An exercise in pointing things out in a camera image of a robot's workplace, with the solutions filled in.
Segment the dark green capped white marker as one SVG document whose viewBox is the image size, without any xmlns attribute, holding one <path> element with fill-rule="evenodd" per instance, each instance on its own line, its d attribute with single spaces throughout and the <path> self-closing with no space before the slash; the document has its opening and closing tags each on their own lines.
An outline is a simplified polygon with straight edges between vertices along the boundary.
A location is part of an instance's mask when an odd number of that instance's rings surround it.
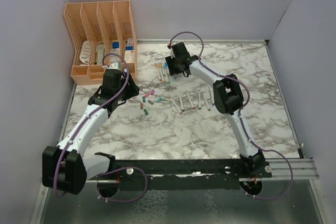
<svg viewBox="0 0 336 224">
<path fill-rule="evenodd" d="M 182 112 L 184 112 L 184 111 L 185 111 L 185 109 L 184 109 L 183 98 L 182 98 L 182 95 L 181 95 L 181 93 L 179 93 L 179 100 L 180 100 L 180 106 L 181 106 L 181 110 L 182 110 Z"/>
</svg>

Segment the pink capped white marker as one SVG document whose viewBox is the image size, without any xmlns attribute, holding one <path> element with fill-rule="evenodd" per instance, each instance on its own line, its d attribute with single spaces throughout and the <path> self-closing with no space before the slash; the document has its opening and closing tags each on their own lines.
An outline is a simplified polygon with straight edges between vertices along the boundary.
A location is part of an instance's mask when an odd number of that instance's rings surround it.
<svg viewBox="0 0 336 224">
<path fill-rule="evenodd" d="M 176 104 L 176 102 L 174 101 L 174 99 L 173 99 L 173 98 L 170 98 L 170 100 L 172 101 L 172 103 L 174 104 L 174 106 L 176 107 L 176 109 L 178 110 L 179 114 L 182 115 L 183 113 L 182 113 L 181 109 L 179 108 L 179 106 L 178 106 L 178 105 Z"/>
</svg>

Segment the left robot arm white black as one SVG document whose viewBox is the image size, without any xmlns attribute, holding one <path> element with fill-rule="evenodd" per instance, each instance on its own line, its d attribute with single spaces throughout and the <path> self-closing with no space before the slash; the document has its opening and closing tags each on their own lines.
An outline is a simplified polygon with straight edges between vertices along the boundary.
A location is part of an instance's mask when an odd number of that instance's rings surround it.
<svg viewBox="0 0 336 224">
<path fill-rule="evenodd" d="M 79 122 L 55 147 L 44 149 L 42 184 L 54 192 L 77 195 L 86 181 L 97 175 L 104 179 L 112 178 L 116 166 L 111 163 L 111 155 L 98 153 L 89 159 L 83 159 L 83 155 L 112 112 L 138 94 L 139 88 L 127 70 L 107 69 L 102 85 L 89 98 Z"/>
</svg>

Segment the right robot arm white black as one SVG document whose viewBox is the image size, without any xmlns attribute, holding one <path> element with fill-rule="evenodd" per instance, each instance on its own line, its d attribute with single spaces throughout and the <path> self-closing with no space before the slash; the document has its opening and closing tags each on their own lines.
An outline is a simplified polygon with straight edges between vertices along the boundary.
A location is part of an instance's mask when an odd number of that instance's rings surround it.
<svg viewBox="0 0 336 224">
<path fill-rule="evenodd" d="M 190 55 L 183 42 L 171 45 L 171 55 L 165 58 L 171 76 L 182 73 L 185 77 L 195 76 L 213 89 L 214 104 L 219 113 L 225 115 L 238 142 L 241 171 L 246 177 L 254 177 L 265 164 L 265 157 L 256 144 L 242 114 L 244 97 L 242 83 L 234 74 L 216 73 L 201 62 L 200 57 Z"/>
</svg>

